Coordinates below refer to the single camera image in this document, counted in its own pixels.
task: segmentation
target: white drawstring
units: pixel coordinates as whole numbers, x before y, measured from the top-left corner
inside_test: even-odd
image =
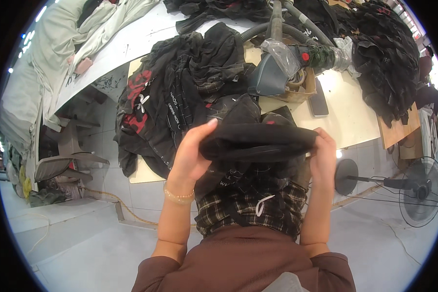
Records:
[[[258,201],[258,203],[256,205],[256,209],[255,209],[255,213],[256,213],[256,215],[258,217],[260,217],[261,213],[263,213],[263,209],[264,209],[264,203],[263,202],[266,201],[267,199],[272,198],[273,196],[275,196],[275,195],[267,196],[264,199],[261,199],[261,200]]]

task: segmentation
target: hand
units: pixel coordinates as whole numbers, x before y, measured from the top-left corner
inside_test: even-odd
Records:
[[[218,120],[212,119],[187,132],[178,147],[168,182],[194,184],[206,172],[211,161],[199,153],[199,143],[216,129],[217,124]]]
[[[334,188],[334,173],[336,172],[336,142],[326,131],[316,128],[318,136],[311,152],[310,173],[313,182]]]

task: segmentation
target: smartphone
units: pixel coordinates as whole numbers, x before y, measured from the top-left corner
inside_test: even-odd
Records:
[[[311,113],[315,117],[317,118],[324,117],[329,114],[328,105],[326,103],[326,98],[318,78],[315,78],[315,82],[316,82],[316,94],[309,97],[308,103],[311,108]]]

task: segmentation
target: vacuum hose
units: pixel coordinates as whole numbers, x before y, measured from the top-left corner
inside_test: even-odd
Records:
[[[269,26],[269,22],[265,22],[244,31],[241,34],[242,41],[246,42],[249,39],[257,36],[258,34],[265,32],[268,29],[268,26]],[[302,44],[319,45],[316,41],[307,37],[306,34],[304,34],[303,32],[299,31],[295,27],[290,26],[288,24],[285,23],[282,24],[282,32],[291,35],[293,38],[295,38],[297,41],[301,42]]]

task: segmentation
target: gray hose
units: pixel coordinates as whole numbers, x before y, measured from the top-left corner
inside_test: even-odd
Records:
[[[313,33],[316,35],[316,37],[319,39],[319,42],[321,44],[334,47],[334,44],[331,42],[331,40],[321,31],[319,27],[317,27],[313,21],[311,21],[308,17],[306,17],[305,14],[300,12],[293,4],[289,1],[284,1],[284,6],[287,8],[287,10],[294,15],[295,17],[300,20],[300,22],[309,30],[313,31]]]
[[[269,22],[265,22],[262,24],[258,24],[255,27],[252,27],[246,31],[244,31],[241,34],[241,38],[243,42],[248,41],[249,39],[253,38],[254,36],[257,36],[258,34],[266,31],[268,28]],[[299,31],[293,26],[290,26],[288,24],[283,23],[282,24],[282,32],[288,35],[291,35],[293,38],[295,38],[297,41],[301,42],[302,44],[309,44],[309,45],[319,45],[316,41],[312,40],[311,38],[307,37],[306,34]]]

